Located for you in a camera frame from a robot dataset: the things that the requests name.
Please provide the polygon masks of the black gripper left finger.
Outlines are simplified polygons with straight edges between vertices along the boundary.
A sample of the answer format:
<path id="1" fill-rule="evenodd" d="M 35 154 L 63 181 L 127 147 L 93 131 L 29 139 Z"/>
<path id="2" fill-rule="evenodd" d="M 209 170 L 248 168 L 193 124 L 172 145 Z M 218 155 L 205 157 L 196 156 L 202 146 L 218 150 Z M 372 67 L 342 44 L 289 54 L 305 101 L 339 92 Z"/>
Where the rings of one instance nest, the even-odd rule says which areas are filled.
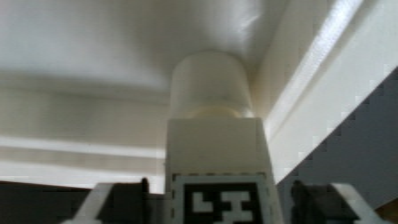
<path id="1" fill-rule="evenodd" d="M 99 183 L 70 219 L 60 224 L 145 224 L 148 182 Z"/>

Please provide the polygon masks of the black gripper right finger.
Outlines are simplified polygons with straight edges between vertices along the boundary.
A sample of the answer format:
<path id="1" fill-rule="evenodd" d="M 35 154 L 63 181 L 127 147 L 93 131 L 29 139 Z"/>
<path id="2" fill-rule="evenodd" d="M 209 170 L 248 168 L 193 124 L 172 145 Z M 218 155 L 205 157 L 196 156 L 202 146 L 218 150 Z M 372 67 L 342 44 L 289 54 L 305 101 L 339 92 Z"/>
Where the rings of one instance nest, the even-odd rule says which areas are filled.
<path id="1" fill-rule="evenodd" d="M 363 198 L 349 184 L 291 186 L 291 224 L 379 224 Z"/>

